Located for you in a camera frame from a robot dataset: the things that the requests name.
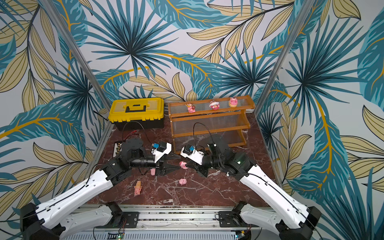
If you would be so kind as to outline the pink yellow figure toy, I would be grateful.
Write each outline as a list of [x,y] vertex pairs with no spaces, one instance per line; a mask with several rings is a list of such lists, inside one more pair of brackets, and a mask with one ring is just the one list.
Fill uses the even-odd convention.
[[188,110],[188,112],[189,113],[195,113],[196,112],[196,107],[193,105],[193,104],[191,104],[191,103],[187,103],[186,104],[186,107],[187,107],[187,110]]

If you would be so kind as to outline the pink strawberry cake figure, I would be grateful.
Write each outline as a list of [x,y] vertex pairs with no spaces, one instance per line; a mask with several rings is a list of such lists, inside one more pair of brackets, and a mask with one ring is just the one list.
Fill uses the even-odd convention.
[[209,104],[209,107],[212,109],[212,110],[218,110],[220,108],[220,103],[218,101],[215,101],[215,100],[212,100]]

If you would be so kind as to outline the pink round pig figure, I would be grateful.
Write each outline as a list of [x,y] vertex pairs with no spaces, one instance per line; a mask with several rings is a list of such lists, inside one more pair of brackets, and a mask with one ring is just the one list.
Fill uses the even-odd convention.
[[236,97],[231,97],[229,100],[229,106],[231,108],[236,108],[238,105],[238,99]]

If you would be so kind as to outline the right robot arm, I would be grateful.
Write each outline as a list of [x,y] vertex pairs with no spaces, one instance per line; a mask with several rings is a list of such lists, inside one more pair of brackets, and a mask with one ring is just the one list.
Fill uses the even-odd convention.
[[247,154],[235,152],[227,144],[209,144],[208,147],[208,154],[193,146],[182,151],[182,155],[190,159],[189,168],[204,177],[210,169],[220,170],[254,191],[272,208],[267,211],[239,203],[233,209],[237,221],[270,231],[281,240],[312,238],[322,215],[320,210],[307,207],[287,194]]

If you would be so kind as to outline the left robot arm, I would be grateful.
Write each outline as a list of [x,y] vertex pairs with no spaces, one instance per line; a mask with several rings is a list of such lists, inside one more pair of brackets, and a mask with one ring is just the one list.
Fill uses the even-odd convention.
[[172,145],[153,144],[147,153],[139,138],[128,139],[116,156],[91,174],[86,180],[53,199],[35,205],[29,203],[20,210],[20,229],[24,240],[63,240],[94,227],[118,225],[123,212],[116,203],[107,203],[93,211],[74,214],[87,201],[118,185],[131,176],[134,168],[155,169],[157,176],[178,170],[167,164]]

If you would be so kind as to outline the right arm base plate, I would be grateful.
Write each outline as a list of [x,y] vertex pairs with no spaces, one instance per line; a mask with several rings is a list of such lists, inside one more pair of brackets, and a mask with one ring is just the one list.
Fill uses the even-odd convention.
[[257,225],[251,225],[245,223],[240,215],[235,214],[232,211],[219,211],[216,214],[216,219],[219,221],[221,228],[245,228],[245,227],[258,227]]

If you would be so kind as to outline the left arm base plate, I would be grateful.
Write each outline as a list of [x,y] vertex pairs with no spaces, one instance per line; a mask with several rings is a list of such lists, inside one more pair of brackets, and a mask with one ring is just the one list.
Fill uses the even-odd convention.
[[139,221],[139,212],[123,212],[116,220],[112,219],[106,228],[112,229],[135,229]]

